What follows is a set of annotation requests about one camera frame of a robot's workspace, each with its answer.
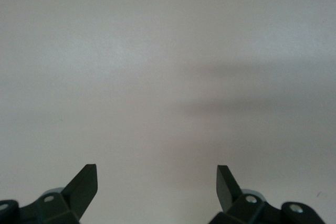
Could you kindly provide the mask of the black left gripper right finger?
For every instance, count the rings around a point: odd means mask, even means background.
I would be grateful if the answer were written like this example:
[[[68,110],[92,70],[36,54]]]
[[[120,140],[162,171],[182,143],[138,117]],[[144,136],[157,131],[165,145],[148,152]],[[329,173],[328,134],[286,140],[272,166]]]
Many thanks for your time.
[[[226,165],[217,167],[216,192],[223,211],[210,223],[282,223],[280,210],[256,193],[243,192]]]

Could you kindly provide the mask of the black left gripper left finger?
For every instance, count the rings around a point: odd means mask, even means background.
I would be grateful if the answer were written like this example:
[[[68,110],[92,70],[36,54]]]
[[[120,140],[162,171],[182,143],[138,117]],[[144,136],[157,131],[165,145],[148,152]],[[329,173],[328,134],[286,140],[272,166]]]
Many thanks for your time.
[[[97,191],[97,166],[87,164],[64,188],[21,208],[20,223],[79,223]]]

